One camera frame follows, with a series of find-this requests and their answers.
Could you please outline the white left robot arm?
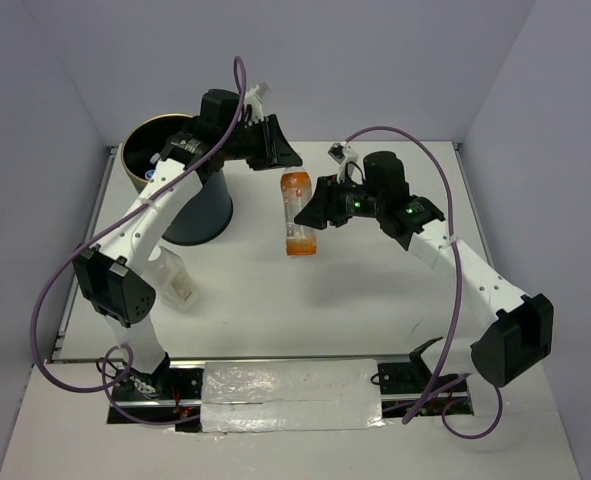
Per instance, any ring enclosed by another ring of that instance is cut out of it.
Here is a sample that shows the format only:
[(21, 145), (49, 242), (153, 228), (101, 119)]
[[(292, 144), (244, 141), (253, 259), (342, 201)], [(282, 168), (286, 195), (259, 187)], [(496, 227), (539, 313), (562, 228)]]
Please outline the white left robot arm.
[(233, 203), (222, 169), (243, 160), (254, 171), (300, 167), (274, 114), (268, 88), (207, 91), (196, 116), (165, 114), (137, 127), (119, 148), (138, 195), (124, 216), (73, 258), (82, 296), (114, 332), (131, 367), (126, 376), (148, 398), (170, 388), (170, 357), (151, 311), (161, 290), (145, 271), (160, 240), (192, 246), (223, 232)]

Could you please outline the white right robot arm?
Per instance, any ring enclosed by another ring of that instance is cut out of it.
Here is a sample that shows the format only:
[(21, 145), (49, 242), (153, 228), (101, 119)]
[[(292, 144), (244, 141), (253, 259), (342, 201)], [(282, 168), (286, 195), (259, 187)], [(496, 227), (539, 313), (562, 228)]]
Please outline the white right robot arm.
[(316, 230), (341, 227), (353, 217), (373, 218), (404, 250), (462, 291), (462, 304), (485, 332), (471, 345), (474, 372), (505, 387), (546, 358), (552, 349), (554, 307), (543, 294), (530, 296), (496, 272), (448, 230), (447, 219), (428, 198), (411, 193), (404, 165), (390, 151), (363, 159), (363, 179), (348, 172), (358, 155), (335, 143), (329, 150), (339, 169), (318, 178), (311, 200), (295, 217)]

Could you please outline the crushed clear blue-label bottle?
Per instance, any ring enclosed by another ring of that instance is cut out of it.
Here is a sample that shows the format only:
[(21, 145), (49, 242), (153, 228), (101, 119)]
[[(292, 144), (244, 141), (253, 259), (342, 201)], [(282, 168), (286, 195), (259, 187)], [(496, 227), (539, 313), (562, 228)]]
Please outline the crushed clear blue-label bottle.
[(159, 153), (156, 153), (156, 154), (154, 154), (154, 155), (151, 156), (149, 162), (150, 162), (151, 165), (155, 165), (160, 160), (161, 160), (161, 155)]

